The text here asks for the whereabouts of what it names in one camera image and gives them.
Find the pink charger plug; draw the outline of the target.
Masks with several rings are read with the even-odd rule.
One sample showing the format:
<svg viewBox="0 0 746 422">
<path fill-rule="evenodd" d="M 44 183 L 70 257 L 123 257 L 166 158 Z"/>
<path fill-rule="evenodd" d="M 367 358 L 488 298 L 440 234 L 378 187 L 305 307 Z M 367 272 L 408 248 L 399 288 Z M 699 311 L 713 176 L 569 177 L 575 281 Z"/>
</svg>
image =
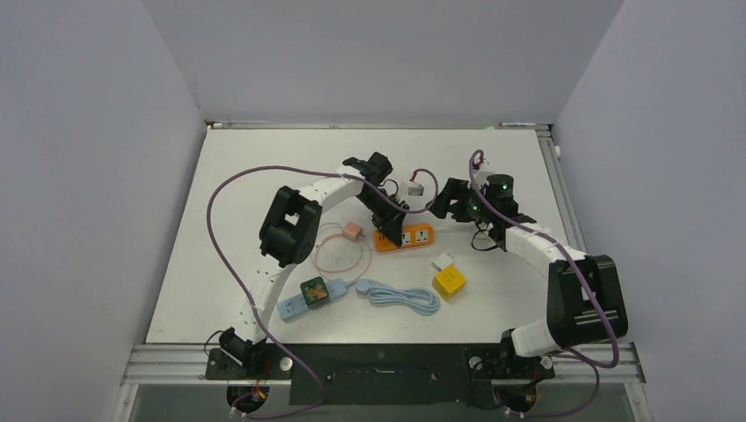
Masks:
<svg viewBox="0 0 746 422">
<path fill-rule="evenodd" d="M 342 227 L 341 234 L 344 238 L 351 242 L 358 242 L 363 238 L 362 227 L 354 222 L 348 222 Z"/>
</svg>

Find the orange power strip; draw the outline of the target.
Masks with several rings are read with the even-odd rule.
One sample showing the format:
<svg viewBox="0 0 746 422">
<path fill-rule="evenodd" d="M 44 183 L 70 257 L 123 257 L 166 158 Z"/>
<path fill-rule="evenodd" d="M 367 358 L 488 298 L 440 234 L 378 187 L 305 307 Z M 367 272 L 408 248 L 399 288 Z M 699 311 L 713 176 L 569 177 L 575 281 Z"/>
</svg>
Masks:
<svg viewBox="0 0 746 422">
<path fill-rule="evenodd" d="M 390 252 L 431 245 L 435 241 L 435 230 L 427 222 L 405 225 L 402 228 L 401 245 L 397 246 L 381 232 L 374 232 L 374 247 L 378 252 Z"/>
</svg>

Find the yellow cube adapter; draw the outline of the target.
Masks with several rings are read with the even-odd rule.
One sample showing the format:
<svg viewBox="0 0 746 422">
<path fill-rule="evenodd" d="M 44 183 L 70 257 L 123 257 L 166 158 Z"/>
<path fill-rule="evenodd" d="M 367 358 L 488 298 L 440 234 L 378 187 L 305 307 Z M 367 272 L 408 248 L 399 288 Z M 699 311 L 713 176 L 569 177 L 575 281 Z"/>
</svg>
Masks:
<svg viewBox="0 0 746 422">
<path fill-rule="evenodd" d="M 449 265 L 434 275 L 431 286 L 445 301 L 449 301 L 463 290 L 466 283 L 464 275 L 454 265 Z"/>
</svg>

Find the dark green cube adapter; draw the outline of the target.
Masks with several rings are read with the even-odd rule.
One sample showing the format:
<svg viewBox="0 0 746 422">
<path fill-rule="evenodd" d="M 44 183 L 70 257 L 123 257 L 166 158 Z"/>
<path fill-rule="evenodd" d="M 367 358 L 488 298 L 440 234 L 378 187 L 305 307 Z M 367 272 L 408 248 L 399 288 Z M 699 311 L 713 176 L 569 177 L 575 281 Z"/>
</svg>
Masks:
<svg viewBox="0 0 746 422">
<path fill-rule="evenodd" d="M 308 309 L 317 309 L 331 301 L 325 279 L 315 277 L 300 284 L 301 296 Z"/>
</svg>

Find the light blue power strip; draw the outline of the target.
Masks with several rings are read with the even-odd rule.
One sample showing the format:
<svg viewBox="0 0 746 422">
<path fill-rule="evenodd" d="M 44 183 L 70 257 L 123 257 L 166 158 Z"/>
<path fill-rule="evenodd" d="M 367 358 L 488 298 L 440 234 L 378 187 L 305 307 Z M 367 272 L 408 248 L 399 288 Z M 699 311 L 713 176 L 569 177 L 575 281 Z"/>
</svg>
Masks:
<svg viewBox="0 0 746 422">
<path fill-rule="evenodd" d="M 282 321 L 290 321 L 311 310 L 324 307 L 346 293 L 347 286 L 344 280 L 315 277 L 301 283 L 298 295 L 278 302 L 276 310 Z"/>
</svg>

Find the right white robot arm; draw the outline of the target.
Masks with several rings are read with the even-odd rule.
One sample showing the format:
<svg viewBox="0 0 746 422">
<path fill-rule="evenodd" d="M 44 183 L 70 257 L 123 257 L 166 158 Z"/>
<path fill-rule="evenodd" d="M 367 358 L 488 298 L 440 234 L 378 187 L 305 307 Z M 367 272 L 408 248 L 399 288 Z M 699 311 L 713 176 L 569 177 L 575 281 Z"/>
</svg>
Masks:
<svg viewBox="0 0 746 422">
<path fill-rule="evenodd" d="M 562 243 L 522 213 L 514 183 L 512 176 L 500 173 L 475 173 L 469 180 L 449 178 L 429 205 L 439 219 L 451 217 L 486 227 L 498 249 L 521 258 L 545 279 L 543 316 L 505 332 L 508 345 L 496 354 L 499 369 L 518 376 L 534 357 L 596 342 L 611 345 L 610 359 L 598 360 L 596 366 L 615 367 L 628 318 L 614 260 Z"/>
</svg>

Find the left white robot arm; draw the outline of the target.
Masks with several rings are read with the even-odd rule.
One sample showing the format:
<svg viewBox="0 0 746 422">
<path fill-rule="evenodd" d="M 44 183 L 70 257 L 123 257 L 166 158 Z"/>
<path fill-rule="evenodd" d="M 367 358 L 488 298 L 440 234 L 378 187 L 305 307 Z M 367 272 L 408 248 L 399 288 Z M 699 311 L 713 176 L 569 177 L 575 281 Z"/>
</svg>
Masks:
<svg viewBox="0 0 746 422">
<path fill-rule="evenodd" d="M 403 221 L 412 210 L 384 190 L 391 172 L 389 159 L 375 152 L 366 160 L 347 158 L 336 171 L 314 171 L 317 181 L 302 188 L 279 188 L 260 225 L 260 269 L 250 283 L 241 279 L 222 249 L 216 249 L 245 295 L 241 323 L 219 338 L 228 367 L 237 376 L 250 378 L 264 368 L 272 309 L 290 274 L 311 255 L 324 212 L 357 198 L 371 212 L 375 228 L 395 245 L 402 244 Z"/>
</svg>

